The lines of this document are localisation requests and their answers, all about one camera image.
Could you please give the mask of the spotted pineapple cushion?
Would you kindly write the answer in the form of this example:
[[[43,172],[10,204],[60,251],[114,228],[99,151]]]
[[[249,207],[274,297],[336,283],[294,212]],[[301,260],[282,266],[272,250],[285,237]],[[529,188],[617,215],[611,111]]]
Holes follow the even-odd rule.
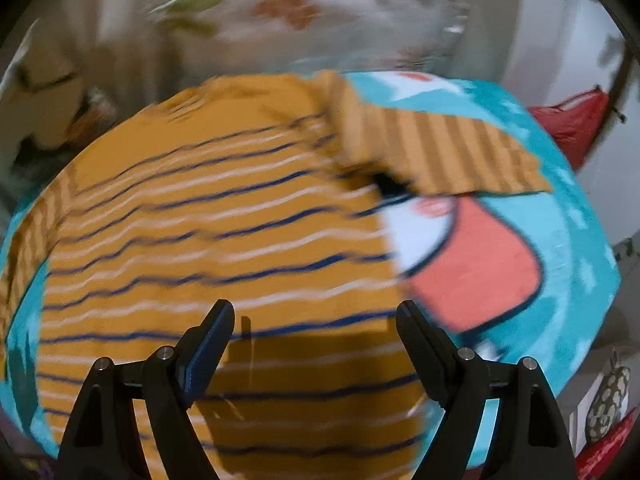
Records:
[[[630,368],[623,366],[616,351],[610,369],[603,376],[586,417],[585,436],[589,444],[602,440],[622,419],[622,407],[628,393]]]

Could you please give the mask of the red plastic bag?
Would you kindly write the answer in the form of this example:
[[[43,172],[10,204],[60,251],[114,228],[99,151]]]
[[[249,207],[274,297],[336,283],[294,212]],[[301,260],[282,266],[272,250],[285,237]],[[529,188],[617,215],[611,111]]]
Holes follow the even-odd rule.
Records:
[[[574,171],[585,163],[608,109],[608,94],[599,86],[550,106],[531,106],[529,114],[564,154]]]

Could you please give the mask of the cream pillow with black print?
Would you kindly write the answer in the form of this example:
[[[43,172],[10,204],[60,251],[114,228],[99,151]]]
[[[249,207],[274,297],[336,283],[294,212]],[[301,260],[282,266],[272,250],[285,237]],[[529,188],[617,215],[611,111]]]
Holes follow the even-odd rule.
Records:
[[[73,156],[116,125],[118,111],[40,21],[26,30],[1,78],[1,170]]]

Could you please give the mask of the white floral pillow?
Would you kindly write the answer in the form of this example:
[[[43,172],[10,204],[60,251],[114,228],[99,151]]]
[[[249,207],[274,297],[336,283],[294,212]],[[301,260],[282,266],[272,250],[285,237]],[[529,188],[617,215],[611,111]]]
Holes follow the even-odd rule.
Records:
[[[193,77],[446,65],[473,0],[143,0]]]

